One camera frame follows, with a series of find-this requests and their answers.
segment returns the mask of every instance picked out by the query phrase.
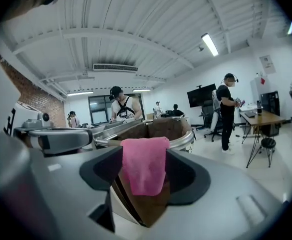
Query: white floor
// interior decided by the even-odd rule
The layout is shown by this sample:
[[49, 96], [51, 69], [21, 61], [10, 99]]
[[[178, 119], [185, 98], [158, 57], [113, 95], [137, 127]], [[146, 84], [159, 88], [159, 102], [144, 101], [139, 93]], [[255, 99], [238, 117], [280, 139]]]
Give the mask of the white floor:
[[[275, 137], [277, 145], [270, 168], [265, 151], [257, 154], [249, 167], [246, 168], [254, 138], [246, 138], [242, 144], [242, 128], [236, 127], [230, 137], [230, 142], [233, 144], [232, 148], [235, 150], [234, 155], [222, 153], [221, 137], [216, 136], [214, 142], [211, 142], [211, 136], [203, 138], [203, 135], [207, 132], [207, 129], [195, 131], [197, 141], [194, 142], [192, 154], [242, 169], [282, 202], [292, 198], [292, 123], [283, 125], [279, 136]], [[138, 239], [149, 230], [117, 214], [114, 214], [114, 222], [116, 235], [123, 239]]]

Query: computer monitor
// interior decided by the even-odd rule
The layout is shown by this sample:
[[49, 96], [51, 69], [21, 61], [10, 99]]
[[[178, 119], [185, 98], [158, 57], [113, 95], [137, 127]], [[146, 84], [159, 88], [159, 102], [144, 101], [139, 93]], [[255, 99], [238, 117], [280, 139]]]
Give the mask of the computer monitor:
[[202, 106], [205, 101], [212, 100], [212, 91], [216, 90], [216, 85], [211, 84], [187, 93], [191, 108]]

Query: black backpack strap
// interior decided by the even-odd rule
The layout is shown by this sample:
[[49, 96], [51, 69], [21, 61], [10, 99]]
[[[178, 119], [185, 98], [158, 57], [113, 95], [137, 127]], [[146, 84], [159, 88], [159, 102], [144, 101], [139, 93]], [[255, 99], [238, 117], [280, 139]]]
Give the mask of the black backpack strap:
[[129, 98], [130, 98], [130, 96], [128, 96], [128, 98], [126, 99], [126, 102], [125, 102], [124, 106], [127, 106], [127, 102], [129, 100]]
[[128, 98], [127, 98], [127, 100], [126, 100], [126, 102], [125, 102], [124, 105], [120, 104], [120, 102], [118, 101], [118, 104], [120, 106], [120, 111], [118, 111], [117, 116], [120, 114], [121, 110], [128, 110], [128, 111], [132, 112], [133, 114], [135, 114], [135, 111], [134, 110], [132, 110], [129, 107], [126, 107], [129, 98], [130, 98], [130, 96], [128, 96]]

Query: brick wall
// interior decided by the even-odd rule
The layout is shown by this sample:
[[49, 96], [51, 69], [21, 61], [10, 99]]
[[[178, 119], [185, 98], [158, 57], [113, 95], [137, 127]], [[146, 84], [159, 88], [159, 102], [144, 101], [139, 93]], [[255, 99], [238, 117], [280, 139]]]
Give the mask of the brick wall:
[[63, 102], [34, 85], [5, 61], [0, 62], [0, 64], [20, 91], [20, 102], [26, 103], [43, 113], [48, 113], [54, 126], [66, 127]]

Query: ceiling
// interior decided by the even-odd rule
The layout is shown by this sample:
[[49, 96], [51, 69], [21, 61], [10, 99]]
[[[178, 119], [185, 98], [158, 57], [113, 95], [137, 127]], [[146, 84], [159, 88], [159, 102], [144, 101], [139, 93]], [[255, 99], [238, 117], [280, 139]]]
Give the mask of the ceiling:
[[[162, 85], [214, 58], [201, 39], [205, 33], [224, 55], [289, 26], [272, 0], [58, 0], [4, 22], [0, 39], [7, 49], [0, 54], [63, 98], [78, 89]], [[88, 74], [95, 63], [138, 72]]]

